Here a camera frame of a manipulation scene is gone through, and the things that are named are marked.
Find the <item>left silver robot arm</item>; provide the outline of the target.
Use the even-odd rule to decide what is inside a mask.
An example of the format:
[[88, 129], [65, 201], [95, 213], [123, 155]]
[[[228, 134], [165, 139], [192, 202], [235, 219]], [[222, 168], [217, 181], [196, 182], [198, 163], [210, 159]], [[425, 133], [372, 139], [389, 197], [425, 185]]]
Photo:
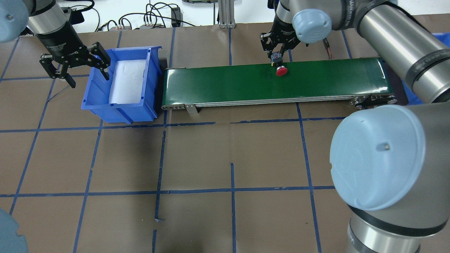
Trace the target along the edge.
[[2, 0], [0, 2], [1, 42], [10, 42], [26, 29], [38, 38], [48, 53], [40, 57], [40, 64], [52, 79], [63, 79], [70, 87], [76, 82], [68, 69], [89, 66], [100, 70], [110, 79], [111, 58], [99, 42], [86, 46], [73, 25], [84, 21], [83, 12], [91, 10], [95, 2], [82, 9], [60, 7], [55, 0]]

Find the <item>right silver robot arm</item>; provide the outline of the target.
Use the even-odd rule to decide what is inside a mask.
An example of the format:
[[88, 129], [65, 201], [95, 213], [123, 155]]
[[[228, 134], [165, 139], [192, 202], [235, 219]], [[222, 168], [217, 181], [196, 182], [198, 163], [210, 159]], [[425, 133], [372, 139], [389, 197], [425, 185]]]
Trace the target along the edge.
[[449, 222], [449, 47], [395, 0], [269, 0], [261, 43], [284, 49], [354, 28], [421, 99], [354, 112], [337, 127], [331, 176], [352, 215], [347, 253], [419, 253]]

